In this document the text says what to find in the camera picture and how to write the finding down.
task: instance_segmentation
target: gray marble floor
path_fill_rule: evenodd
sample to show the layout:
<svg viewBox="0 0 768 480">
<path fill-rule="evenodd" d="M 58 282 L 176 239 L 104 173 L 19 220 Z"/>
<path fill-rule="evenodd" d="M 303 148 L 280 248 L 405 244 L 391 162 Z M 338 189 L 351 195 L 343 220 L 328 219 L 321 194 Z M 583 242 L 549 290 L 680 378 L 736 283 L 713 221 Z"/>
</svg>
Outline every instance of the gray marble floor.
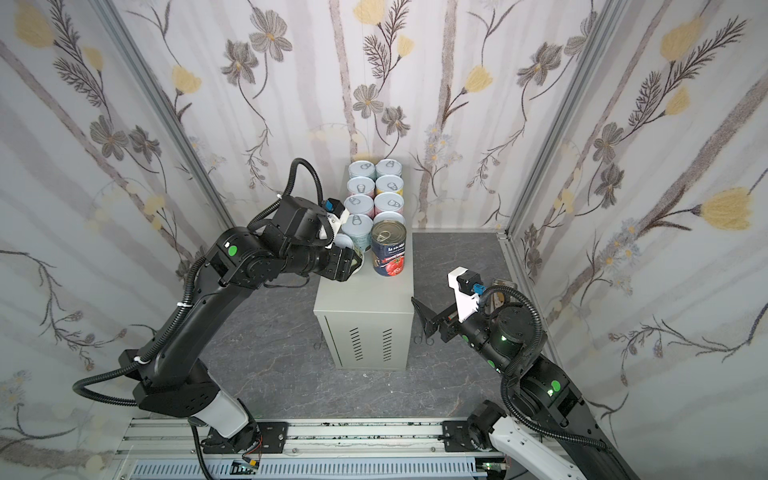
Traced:
<svg viewBox="0 0 768 480">
<path fill-rule="evenodd" d="M 509 278 L 493 233 L 416 233 L 416 298 L 440 311 L 453 301 L 446 274 L 464 266 L 485 283 Z M 285 283 L 301 280 L 282 279 Z M 312 313 L 318 278 L 300 290 L 259 290 L 204 351 L 217 381 L 256 417 L 466 416 L 484 399 L 501 404 L 499 377 L 457 339 L 411 343 L 405 372 L 337 370 Z M 418 335 L 414 318 L 413 335 Z"/>
</svg>

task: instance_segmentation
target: pink can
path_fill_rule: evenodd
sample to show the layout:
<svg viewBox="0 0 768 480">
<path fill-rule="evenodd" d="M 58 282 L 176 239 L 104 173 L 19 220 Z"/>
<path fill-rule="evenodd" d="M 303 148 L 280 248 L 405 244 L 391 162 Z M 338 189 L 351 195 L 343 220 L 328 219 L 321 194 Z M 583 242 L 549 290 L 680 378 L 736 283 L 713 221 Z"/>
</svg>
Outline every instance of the pink can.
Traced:
<svg viewBox="0 0 768 480">
<path fill-rule="evenodd" d="M 373 198 L 376 191 L 376 183 L 370 177 L 352 177 L 346 183 L 347 197 L 363 194 Z"/>
<path fill-rule="evenodd" d="M 403 200 L 402 195 L 395 192 L 384 192 L 383 194 L 376 195 L 373 199 L 373 207 L 376 215 L 382 212 L 397 212 L 402 214 L 403 206 L 406 201 Z"/>
<path fill-rule="evenodd" d="M 373 199 L 368 195 L 350 195 L 344 200 L 344 207 L 350 215 L 368 215 L 373 219 Z"/>
</svg>

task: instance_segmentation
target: ventilation slot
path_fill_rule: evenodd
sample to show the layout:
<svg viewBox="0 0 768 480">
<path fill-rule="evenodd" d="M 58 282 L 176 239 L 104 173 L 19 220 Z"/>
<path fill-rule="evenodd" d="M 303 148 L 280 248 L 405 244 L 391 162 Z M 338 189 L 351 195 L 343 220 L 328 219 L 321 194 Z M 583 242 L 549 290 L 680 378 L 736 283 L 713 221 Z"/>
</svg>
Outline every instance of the ventilation slot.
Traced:
<svg viewBox="0 0 768 480">
<path fill-rule="evenodd" d="M 349 338 L 352 339 L 352 351 L 355 361 L 362 360 L 362 341 L 360 340 L 360 331 L 357 327 L 349 331 Z"/>
<path fill-rule="evenodd" d="M 382 332 L 382 354 L 385 362 L 392 359 L 392 329 Z"/>
</svg>

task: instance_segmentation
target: floral wallpaper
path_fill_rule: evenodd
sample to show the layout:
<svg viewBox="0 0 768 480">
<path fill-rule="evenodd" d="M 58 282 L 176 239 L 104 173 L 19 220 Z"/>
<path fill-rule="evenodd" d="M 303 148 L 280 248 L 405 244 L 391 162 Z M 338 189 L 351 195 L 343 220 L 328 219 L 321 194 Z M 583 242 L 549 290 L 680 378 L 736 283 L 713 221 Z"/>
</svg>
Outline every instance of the floral wallpaper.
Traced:
<svg viewBox="0 0 768 480">
<path fill-rule="evenodd" d="M 222 226 L 87 2 L 0 12 L 0 476 L 100 478 L 140 413 L 71 385 L 151 338 Z"/>
<path fill-rule="evenodd" d="M 391 157 L 412 169 L 421 229 L 506 227 L 602 6 L 115 4 L 236 222 L 273 202 L 294 157 L 329 192 L 351 161 Z"/>
<path fill-rule="evenodd" d="M 631 2 L 511 232 L 561 364 L 641 478 L 768 472 L 767 19 Z"/>
</svg>

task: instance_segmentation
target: wall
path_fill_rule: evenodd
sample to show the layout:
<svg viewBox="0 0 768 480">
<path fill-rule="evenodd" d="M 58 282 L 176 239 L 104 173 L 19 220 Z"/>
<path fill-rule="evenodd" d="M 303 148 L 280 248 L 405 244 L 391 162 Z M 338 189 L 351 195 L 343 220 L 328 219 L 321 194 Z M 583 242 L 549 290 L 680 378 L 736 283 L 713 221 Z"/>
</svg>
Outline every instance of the wall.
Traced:
<svg viewBox="0 0 768 480">
<path fill-rule="evenodd" d="M 138 411 L 71 385 L 150 339 L 222 227 L 87 2 L 2 2 L 0 57 L 0 477 L 99 478 Z"/>
<path fill-rule="evenodd" d="M 631 2 L 514 231 L 566 371 L 641 478 L 768 471 L 766 20 Z"/>
<path fill-rule="evenodd" d="M 115 3 L 236 222 L 294 157 L 329 192 L 351 160 L 392 157 L 428 229 L 506 226 L 602 5 Z"/>
</svg>

